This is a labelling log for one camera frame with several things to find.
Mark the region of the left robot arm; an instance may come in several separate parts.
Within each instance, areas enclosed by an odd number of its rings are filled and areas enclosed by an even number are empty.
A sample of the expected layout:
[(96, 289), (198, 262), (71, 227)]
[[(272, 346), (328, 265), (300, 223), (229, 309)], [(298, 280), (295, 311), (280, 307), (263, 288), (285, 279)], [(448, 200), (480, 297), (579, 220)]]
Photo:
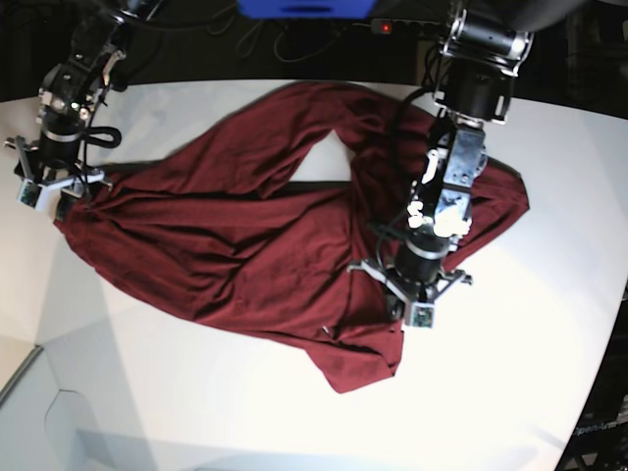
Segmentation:
[(437, 300), (457, 284), (471, 284), (463, 270), (446, 271), (445, 258), (472, 226), (471, 188), (487, 165), (486, 123), (503, 124), (514, 81), (537, 31), (581, 7), (579, 1), (453, 1), (440, 54), (448, 69), (434, 84), (407, 95), (391, 124), (392, 150), (401, 121), (417, 98), (430, 93), (442, 115), (428, 133), (427, 165), (411, 182), (406, 203), (385, 225), (378, 242), (399, 247), (391, 262), (382, 256), (349, 265), (384, 288), (391, 320), (429, 328)]

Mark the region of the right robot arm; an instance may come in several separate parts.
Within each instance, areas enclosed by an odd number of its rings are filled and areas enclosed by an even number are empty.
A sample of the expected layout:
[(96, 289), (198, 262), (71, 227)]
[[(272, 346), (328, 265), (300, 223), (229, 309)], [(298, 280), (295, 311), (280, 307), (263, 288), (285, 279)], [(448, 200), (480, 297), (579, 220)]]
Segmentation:
[(96, 185), (112, 186), (102, 169), (87, 163), (87, 147), (116, 148), (122, 134), (93, 121), (108, 92), (119, 86), (114, 70), (127, 57), (131, 21), (149, 21), (161, 6), (160, 1), (97, 1), (80, 20), (69, 58), (39, 88), (38, 138), (28, 142), (17, 135), (4, 142), (18, 156), (18, 202), (43, 212), (56, 193), (70, 204), (90, 198)]

